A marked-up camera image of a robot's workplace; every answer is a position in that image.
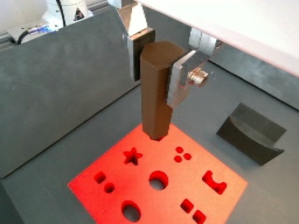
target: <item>cable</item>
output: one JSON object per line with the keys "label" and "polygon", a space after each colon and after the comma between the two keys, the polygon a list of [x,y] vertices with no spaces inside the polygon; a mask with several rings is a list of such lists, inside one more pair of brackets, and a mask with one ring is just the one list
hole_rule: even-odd
{"label": "cable", "polygon": [[59,7],[61,7],[61,17],[62,17],[63,26],[67,26],[66,18],[65,18],[65,12],[63,12],[63,8],[62,8],[62,0],[57,0],[57,3],[59,5]]}
{"label": "cable", "polygon": [[25,37],[30,34],[29,31],[25,31],[23,34],[21,35],[17,44],[21,45],[23,43]]}

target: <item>brown wooden block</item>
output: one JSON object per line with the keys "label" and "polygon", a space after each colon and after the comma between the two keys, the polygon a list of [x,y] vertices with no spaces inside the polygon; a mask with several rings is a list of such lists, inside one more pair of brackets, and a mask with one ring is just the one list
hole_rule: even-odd
{"label": "brown wooden block", "polygon": [[185,50],[169,41],[145,46],[141,56],[143,130],[155,140],[169,134],[174,109],[166,104],[173,63]]}

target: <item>rectangular hole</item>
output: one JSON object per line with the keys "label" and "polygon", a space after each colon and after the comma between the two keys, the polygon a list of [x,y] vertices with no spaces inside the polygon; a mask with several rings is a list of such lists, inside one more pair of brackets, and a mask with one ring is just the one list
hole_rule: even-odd
{"label": "rectangular hole", "polygon": [[99,184],[102,184],[102,183],[105,182],[105,180],[107,179],[107,175],[105,174],[103,171],[101,171],[101,172],[95,175],[94,179],[97,180],[97,182],[98,182]]}
{"label": "rectangular hole", "polygon": [[206,221],[206,215],[202,213],[202,211],[197,210],[193,219],[198,224],[202,224]]}
{"label": "rectangular hole", "polygon": [[186,199],[182,203],[182,210],[189,214],[193,211],[194,204]]}

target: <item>red shape sorter board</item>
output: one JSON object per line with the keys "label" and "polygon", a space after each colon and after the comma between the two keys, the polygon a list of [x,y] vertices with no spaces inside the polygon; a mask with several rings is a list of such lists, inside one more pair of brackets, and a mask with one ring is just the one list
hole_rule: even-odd
{"label": "red shape sorter board", "polygon": [[70,182],[99,224],[226,223],[246,187],[174,125],[161,142],[139,125]]}

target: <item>gray wall panel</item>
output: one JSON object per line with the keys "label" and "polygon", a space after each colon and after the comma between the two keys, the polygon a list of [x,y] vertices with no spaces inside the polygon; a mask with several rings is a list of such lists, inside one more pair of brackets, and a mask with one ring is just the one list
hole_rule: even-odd
{"label": "gray wall panel", "polygon": [[211,61],[262,88],[281,101],[299,109],[299,78],[257,59],[230,45],[215,53]]}
{"label": "gray wall panel", "polygon": [[135,85],[113,11],[2,52],[0,177]]}

